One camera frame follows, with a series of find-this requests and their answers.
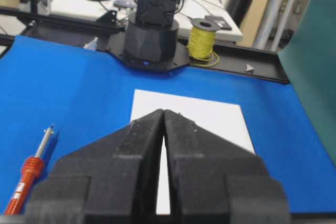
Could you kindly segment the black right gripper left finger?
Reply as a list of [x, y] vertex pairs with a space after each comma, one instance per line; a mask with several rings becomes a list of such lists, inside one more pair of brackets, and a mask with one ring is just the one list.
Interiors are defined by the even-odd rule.
[[25, 207], [26, 223], [131, 223], [155, 210], [164, 111], [56, 161]]

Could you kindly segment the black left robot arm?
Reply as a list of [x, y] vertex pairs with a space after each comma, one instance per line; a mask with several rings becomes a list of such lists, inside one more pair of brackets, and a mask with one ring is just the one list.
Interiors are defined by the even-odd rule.
[[[174, 19], [179, 0], [137, 0], [124, 32], [109, 39], [128, 66], [163, 72], [187, 62]], [[165, 112], [62, 156], [26, 204], [26, 223], [131, 223], [156, 212]]]

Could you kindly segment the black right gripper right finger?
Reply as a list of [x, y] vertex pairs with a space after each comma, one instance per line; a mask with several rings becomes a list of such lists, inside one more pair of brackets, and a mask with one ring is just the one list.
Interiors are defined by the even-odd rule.
[[171, 110], [164, 112], [171, 211], [180, 223], [290, 223], [263, 160]]

